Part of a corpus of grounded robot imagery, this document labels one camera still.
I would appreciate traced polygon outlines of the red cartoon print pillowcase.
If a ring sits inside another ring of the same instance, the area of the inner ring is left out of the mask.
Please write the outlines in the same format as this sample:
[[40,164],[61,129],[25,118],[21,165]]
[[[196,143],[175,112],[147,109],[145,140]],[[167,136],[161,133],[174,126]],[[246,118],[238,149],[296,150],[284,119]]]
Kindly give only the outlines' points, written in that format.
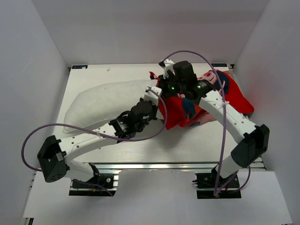
[[255,110],[237,83],[220,70],[197,77],[191,65],[174,65],[173,71],[166,69],[163,75],[151,73],[150,77],[161,89],[158,108],[168,130],[217,120],[234,133],[246,125],[246,116]]

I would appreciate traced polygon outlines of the white pillow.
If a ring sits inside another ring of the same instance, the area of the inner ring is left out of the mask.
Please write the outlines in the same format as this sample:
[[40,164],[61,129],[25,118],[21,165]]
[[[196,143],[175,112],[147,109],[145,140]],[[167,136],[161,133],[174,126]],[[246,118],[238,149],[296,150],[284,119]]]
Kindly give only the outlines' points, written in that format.
[[144,96],[147,87],[156,86],[156,80],[135,80],[101,84],[80,92],[64,117],[64,124],[96,129],[129,111]]

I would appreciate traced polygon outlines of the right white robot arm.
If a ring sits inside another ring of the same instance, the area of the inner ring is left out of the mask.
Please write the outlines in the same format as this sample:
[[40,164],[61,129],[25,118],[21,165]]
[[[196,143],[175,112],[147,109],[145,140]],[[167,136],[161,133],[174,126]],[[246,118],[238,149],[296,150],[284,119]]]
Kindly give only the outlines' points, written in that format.
[[161,90],[166,95],[182,93],[193,105],[211,114],[229,132],[237,146],[225,159],[220,159],[212,174],[212,183],[224,186],[229,177],[246,168],[267,151],[270,130],[266,125],[257,126],[225,100],[224,89],[217,90],[210,80],[199,80],[187,61],[159,63],[164,73],[159,76]]

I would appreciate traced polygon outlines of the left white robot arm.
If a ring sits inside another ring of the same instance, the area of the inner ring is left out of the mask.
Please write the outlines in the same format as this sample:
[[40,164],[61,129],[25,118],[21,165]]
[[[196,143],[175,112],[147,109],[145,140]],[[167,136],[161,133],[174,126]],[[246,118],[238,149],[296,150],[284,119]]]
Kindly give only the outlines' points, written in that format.
[[157,110],[158,107],[151,101],[140,100],[131,110],[123,112],[92,134],[64,139],[57,139],[54,135],[46,138],[37,154],[45,181],[51,183],[66,177],[83,181],[88,187],[96,186],[99,182],[96,166],[78,162],[75,158],[134,138],[151,120],[156,119]]

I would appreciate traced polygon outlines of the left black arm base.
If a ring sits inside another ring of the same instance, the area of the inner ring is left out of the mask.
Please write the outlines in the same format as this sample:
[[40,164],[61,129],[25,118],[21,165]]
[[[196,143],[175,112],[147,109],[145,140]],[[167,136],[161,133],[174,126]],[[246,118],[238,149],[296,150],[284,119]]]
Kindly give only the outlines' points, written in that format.
[[94,196],[94,197],[113,197],[116,192],[114,173],[102,173],[94,164],[90,164],[94,176],[88,181],[72,180],[69,196]]

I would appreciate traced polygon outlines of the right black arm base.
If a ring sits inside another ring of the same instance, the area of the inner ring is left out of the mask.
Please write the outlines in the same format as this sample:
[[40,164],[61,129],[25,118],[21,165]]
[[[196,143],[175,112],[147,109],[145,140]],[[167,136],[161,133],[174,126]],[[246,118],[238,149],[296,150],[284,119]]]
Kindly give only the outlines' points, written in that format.
[[197,199],[241,198],[240,183],[237,175],[234,176],[230,183],[224,186],[218,196],[214,196],[215,180],[211,173],[196,173],[192,184],[196,188]]

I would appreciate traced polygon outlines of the blue label sticker right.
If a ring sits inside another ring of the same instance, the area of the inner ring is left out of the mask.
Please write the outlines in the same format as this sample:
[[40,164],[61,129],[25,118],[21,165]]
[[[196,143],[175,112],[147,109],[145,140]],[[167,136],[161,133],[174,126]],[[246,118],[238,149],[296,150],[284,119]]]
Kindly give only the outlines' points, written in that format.
[[212,63],[211,64],[214,68],[216,67],[227,67],[226,63]]

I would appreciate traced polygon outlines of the blue label sticker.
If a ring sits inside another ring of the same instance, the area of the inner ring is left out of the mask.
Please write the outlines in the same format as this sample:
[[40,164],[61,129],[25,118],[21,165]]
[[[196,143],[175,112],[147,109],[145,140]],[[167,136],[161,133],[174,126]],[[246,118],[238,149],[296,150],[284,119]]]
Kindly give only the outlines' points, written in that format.
[[72,69],[87,69],[88,65],[73,65]]
[[216,67],[227,67],[226,63],[212,63],[211,64],[214,68]]

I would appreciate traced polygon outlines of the blue label sticker left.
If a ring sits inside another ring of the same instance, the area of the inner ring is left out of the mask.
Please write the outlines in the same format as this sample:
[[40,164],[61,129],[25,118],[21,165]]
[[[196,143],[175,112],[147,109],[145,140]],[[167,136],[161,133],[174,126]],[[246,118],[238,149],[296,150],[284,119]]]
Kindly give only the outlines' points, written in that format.
[[72,69],[87,69],[88,65],[73,65]]

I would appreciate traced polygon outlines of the aluminium table frame rail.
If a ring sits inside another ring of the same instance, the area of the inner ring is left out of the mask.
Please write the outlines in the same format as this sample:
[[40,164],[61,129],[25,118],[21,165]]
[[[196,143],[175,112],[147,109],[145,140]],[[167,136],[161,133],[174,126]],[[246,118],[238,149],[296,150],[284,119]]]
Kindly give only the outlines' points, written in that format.
[[120,164],[107,164],[107,163],[95,163],[98,169],[111,169],[111,170],[137,170],[137,169],[179,169],[179,170],[197,170],[197,169],[212,169],[217,165],[213,163],[120,163]]

